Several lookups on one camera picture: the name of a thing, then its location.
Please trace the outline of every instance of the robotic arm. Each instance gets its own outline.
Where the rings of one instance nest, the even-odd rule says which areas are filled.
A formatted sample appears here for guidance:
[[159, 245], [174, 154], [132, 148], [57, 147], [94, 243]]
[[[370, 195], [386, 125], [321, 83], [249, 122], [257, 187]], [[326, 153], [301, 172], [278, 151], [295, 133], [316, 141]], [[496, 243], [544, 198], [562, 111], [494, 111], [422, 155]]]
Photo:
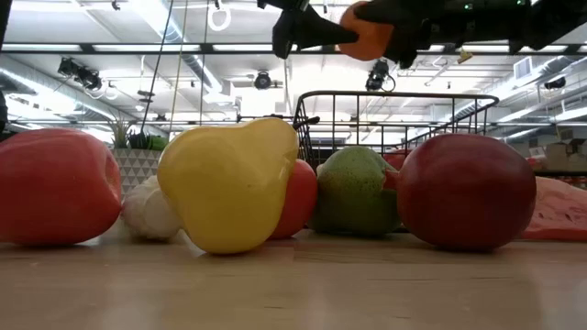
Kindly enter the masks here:
[[[355, 42], [358, 35], [318, 15], [309, 0], [258, 0], [282, 15], [273, 27], [273, 52], [286, 59], [299, 49]], [[528, 46], [540, 50], [587, 22], [585, 0], [373, 0], [355, 15], [394, 26], [384, 57], [409, 68], [418, 50], [431, 44], [509, 41], [510, 53]]]

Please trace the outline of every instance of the plastic bag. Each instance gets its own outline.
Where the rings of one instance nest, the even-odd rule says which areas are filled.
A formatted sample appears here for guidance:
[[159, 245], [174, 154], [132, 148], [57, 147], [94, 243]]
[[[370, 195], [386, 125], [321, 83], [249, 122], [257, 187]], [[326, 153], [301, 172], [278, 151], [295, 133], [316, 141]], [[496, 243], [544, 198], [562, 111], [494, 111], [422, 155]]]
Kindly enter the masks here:
[[587, 241], [587, 192], [537, 178], [536, 208], [522, 238]]

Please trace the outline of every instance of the spotlight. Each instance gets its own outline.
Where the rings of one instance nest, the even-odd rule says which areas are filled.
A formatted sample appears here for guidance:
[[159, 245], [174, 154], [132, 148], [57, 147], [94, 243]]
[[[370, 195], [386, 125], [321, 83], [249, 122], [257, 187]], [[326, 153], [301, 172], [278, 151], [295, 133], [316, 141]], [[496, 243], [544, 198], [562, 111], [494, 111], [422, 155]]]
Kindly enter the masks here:
[[365, 88], [369, 92], [376, 92], [383, 89], [383, 84], [390, 78], [393, 81], [393, 89], [395, 89], [395, 80], [389, 75], [389, 65], [386, 60], [377, 60], [371, 72], [369, 72], [369, 78], [365, 83]]
[[89, 70], [81, 65], [73, 62], [72, 59], [61, 59], [61, 64], [57, 73], [66, 78], [73, 78], [75, 82], [80, 83], [83, 88], [92, 92], [98, 91], [102, 88], [102, 79], [100, 79], [100, 72]]
[[552, 89], [556, 89], [556, 88], [562, 88], [566, 85], [567, 85], [567, 80], [565, 79], [565, 77], [560, 77], [557, 80], [554, 80], [552, 82], [546, 82], [544, 84], [544, 88], [546, 88], [548, 90], [552, 90]]
[[255, 88], [258, 90], [266, 90], [271, 87], [271, 77], [266, 71], [259, 71], [257, 78], [255, 78]]

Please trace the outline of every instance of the red tomato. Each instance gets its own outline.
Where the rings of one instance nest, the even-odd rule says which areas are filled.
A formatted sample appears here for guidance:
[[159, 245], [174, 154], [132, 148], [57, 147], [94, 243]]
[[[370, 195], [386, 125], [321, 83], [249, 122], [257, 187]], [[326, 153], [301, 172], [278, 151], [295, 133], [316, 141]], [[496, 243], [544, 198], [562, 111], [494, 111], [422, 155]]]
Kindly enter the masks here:
[[314, 170], [298, 159], [287, 182], [282, 217], [270, 239], [291, 237], [302, 230], [314, 212], [317, 195], [318, 182]]
[[[411, 149], [407, 150], [407, 155], [409, 155], [410, 152], [412, 152]], [[387, 161], [388, 164], [392, 165], [393, 168], [398, 171], [404, 166], [405, 157], [407, 157], [405, 149], [399, 149], [392, 152], [391, 154], [383, 155], [385, 161]]]
[[528, 226], [536, 180], [527, 161], [492, 138], [432, 137], [405, 160], [397, 182], [404, 225], [441, 248], [491, 250]]
[[120, 173], [106, 145], [47, 128], [0, 144], [0, 241], [67, 245], [103, 234], [120, 213]]

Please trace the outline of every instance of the wooden table surface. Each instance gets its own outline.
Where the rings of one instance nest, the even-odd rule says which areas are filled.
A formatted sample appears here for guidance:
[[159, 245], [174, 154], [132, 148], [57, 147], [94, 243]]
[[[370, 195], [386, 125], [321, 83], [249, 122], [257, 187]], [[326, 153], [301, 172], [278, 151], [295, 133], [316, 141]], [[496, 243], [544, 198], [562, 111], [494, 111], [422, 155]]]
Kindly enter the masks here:
[[182, 240], [0, 245], [1, 330], [585, 330], [587, 245], [493, 254], [318, 236], [212, 257]]

